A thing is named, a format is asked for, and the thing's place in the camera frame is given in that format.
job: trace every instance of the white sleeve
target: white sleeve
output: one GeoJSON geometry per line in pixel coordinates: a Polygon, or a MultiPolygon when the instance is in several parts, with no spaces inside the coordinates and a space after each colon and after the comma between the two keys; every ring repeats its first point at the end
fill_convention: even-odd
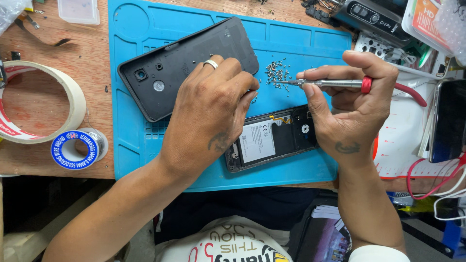
{"type": "Polygon", "coordinates": [[[401,251],[376,245],[356,248],[349,258],[349,262],[410,262],[401,251]]]}

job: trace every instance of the white t-shirt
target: white t-shirt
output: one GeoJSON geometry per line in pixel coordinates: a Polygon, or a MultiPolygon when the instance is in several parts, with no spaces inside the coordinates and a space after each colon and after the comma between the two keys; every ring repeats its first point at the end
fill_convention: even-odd
{"type": "MultiPolygon", "coordinates": [[[[196,234],[158,244],[155,262],[293,262],[284,247],[288,241],[289,231],[234,215],[214,220],[196,234]]],[[[409,262],[400,251],[381,246],[358,248],[349,261],[409,262]]]]}

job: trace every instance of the tattoo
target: tattoo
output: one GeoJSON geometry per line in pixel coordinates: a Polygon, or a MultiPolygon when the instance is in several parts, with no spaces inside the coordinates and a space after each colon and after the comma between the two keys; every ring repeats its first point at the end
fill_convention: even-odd
{"type": "Polygon", "coordinates": [[[225,152],[227,148],[229,147],[228,145],[228,134],[227,132],[220,132],[213,136],[212,139],[209,141],[209,145],[207,146],[207,149],[210,150],[212,143],[214,143],[215,147],[214,149],[218,152],[225,152]]]}
{"type": "Polygon", "coordinates": [[[338,141],[335,144],[335,150],[337,150],[338,152],[342,154],[357,153],[359,152],[359,148],[361,148],[361,145],[356,142],[354,142],[354,145],[347,145],[347,146],[343,146],[343,144],[340,141],[338,141]]]}

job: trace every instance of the black pants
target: black pants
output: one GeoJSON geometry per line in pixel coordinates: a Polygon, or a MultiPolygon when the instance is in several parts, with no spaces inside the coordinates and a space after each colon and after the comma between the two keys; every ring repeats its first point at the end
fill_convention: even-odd
{"type": "MultiPolygon", "coordinates": [[[[232,215],[248,218],[266,228],[289,231],[318,189],[266,186],[223,191],[182,193],[164,209],[155,244],[199,232],[211,221],[232,215]]],[[[158,219],[154,219],[154,228],[158,219]]]]}

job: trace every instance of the blue silicone repair mat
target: blue silicone repair mat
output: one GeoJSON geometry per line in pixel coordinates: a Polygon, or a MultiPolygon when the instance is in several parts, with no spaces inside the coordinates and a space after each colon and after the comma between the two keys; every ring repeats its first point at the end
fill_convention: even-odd
{"type": "MultiPolygon", "coordinates": [[[[234,15],[141,0],[109,0],[108,4],[115,178],[119,179],[157,156],[169,117],[157,123],[147,122],[118,76],[117,66],[234,15]]],[[[272,61],[286,57],[283,63],[293,77],[311,67],[345,65],[341,57],[344,50],[351,48],[349,33],[236,16],[242,20],[259,60],[255,77],[262,80],[257,101],[247,117],[307,103],[298,87],[290,86],[287,92],[266,85],[265,67],[272,61]]],[[[330,181],[336,178],[336,171],[336,162],[321,149],[237,173],[227,171],[222,156],[186,191],[330,181]]]]}

